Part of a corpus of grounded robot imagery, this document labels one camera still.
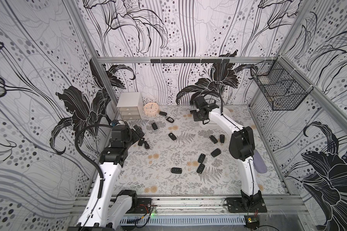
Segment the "black flip key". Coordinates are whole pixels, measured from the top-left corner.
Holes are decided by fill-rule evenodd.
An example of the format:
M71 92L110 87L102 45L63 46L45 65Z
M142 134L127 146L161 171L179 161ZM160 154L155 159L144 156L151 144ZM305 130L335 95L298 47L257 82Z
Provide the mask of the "black flip key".
M220 135L220 142L225 143L225 135L223 134Z
M214 143L214 144L218 143L218 140L214 135L211 135L209 138L212 141L212 143Z

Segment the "black car key front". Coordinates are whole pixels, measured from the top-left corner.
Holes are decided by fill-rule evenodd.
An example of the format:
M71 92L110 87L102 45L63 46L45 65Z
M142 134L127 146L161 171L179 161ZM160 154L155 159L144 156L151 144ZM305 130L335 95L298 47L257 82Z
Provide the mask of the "black car key front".
M181 174L182 173L182 168L173 167L173 168L171 168L171 173L173 173L173 174Z

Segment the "white rectangular storage box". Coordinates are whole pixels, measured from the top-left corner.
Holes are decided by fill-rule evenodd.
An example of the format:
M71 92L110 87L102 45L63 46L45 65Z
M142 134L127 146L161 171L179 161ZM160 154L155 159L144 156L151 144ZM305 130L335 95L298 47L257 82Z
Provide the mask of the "white rectangular storage box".
M209 112L209 123L205 126L210 129L226 129L232 128L233 124L230 122L231 113L228 109L224 108L224 111L221 112L220 108L215 108Z

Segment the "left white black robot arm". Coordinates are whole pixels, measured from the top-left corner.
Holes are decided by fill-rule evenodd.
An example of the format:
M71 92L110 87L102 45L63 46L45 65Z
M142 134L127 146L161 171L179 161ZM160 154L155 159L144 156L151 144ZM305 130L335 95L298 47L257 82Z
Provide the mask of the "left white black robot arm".
M114 231L127 213L142 213L143 216L133 220L134 224L144 217L150 217L150 199L140 201L134 190L122 190L117 194L113 205L110 205L113 188L128 157L128 149L144 137L140 126L132 128L123 120L114 120L105 127L111 130L109 146L101 152L99 161L89 158L79 147L80 136L87 130L99 128L99 124L89 125L75 135L75 148L78 153L98 172L89 201L75 226L69 231Z

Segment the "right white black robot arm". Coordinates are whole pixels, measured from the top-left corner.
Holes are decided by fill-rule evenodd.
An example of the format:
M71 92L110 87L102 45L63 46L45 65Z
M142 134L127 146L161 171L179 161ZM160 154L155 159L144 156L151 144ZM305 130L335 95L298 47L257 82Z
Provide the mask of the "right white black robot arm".
M242 202L245 207L251 207L261 202L262 193L256 182L254 169L254 134L251 127L236 123L223 112L223 106L209 104L203 96L194 99L196 111L192 112L195 121L209 121L219 126L229 137L229 152L237 160L242 180Z

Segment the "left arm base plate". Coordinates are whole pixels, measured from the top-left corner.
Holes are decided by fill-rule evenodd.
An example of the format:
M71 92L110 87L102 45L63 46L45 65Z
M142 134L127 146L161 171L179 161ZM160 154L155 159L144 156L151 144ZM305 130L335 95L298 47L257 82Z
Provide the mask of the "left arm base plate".
M151 198L134 198L127 214L148 214L151 211Z

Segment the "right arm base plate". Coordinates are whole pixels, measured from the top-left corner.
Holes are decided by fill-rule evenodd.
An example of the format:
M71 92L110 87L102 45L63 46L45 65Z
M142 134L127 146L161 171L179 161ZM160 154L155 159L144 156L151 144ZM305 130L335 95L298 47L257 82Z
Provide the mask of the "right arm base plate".
M224 205L230 213L266 213L268 211L263 198L228 197Z

